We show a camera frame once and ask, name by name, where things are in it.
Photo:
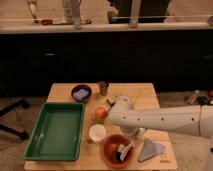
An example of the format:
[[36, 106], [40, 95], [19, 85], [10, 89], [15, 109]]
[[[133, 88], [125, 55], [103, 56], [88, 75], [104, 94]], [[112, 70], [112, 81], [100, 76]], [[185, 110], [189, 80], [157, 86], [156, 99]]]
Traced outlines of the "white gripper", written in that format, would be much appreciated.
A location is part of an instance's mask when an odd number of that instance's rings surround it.
[[135, 145], [137, 145], [143, 134], [146, 132], [144, 128], [124, 127], [122, 133], [127, 136]]

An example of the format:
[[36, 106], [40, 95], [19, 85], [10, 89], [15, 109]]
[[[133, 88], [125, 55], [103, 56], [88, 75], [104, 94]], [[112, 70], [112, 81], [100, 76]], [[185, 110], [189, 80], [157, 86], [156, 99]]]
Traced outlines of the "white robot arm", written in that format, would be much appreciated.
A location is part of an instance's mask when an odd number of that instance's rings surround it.
[[119, 96], [108, 118], [120, 127], [168, 131], [213, 141], [213, 106], [209, 105], [136, 110], [129, 97]]

